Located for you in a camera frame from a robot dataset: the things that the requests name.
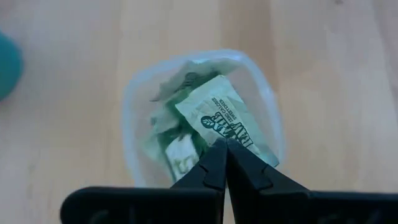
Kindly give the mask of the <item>clear plastic container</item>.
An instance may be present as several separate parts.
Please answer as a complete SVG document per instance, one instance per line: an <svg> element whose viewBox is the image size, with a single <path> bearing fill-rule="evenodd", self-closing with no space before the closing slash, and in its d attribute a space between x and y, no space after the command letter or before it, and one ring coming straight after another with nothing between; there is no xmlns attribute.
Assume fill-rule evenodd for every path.
<svg viewBox="0 0 398 224"><path fill-rule="evenodd" d="M277 99L271 84L256 63L245 53L232 49L208 50L163 60L133 75L124 89L121 129L126 165L136 187L169 188L174 184L164 162L150 159L145 152L150 138L150 116L157 109L152 101L160 84L173 77L186 62L229 61L237 70L228 79L255 117L281 169L285 162L285 137Z"/></svg>

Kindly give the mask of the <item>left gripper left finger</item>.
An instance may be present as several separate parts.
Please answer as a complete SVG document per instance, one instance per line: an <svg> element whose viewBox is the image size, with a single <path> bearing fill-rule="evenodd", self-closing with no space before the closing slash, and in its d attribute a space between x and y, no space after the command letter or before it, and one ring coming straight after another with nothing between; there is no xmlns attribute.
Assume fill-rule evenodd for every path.
<svg viewBox="0 0 398 224"><path fill-rule="evenodd" d="M62 203L62 224L222 224L226 140L169 188L86 187Z"/></svg>

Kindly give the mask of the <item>light green stevia packet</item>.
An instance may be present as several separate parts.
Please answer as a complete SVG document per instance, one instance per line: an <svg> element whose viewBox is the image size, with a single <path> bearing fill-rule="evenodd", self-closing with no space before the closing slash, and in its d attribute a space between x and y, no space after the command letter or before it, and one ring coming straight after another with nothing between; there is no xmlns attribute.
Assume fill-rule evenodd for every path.
<svg viewBox="0 0 398 224"><path fill-rule="evenodd" d="M158 93L150 101L166 100L179 90L197 88L217 75L228 75L238 67L237 62L226 59L200 63L187 61L174 76L160 84Z"/></svg>
<svg viewBox="0 0 398 224"><path fill-rule="evenodd" d="M160 134L177 127L179 119L170 109L163 105L150 115L150 124L152 126L152 134Z"/></svg>
<svg viewBox="0 0 398 224"><path fill-rule="evenodd" d="M234 139L269 165L279 165L254 116L226 77L212 78L175 107L208 144L218 138Z"/></svg>

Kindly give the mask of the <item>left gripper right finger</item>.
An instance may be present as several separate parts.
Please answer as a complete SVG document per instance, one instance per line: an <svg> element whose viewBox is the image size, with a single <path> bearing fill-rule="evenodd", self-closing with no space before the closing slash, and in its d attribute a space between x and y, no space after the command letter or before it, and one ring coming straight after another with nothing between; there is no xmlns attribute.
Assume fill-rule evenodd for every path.
<svg viewBox="0 0 398 224"><path fill-rule="evenodd" d="M236 224L398 224L398 194L310 190L236 140L227 145Z"/></svg>

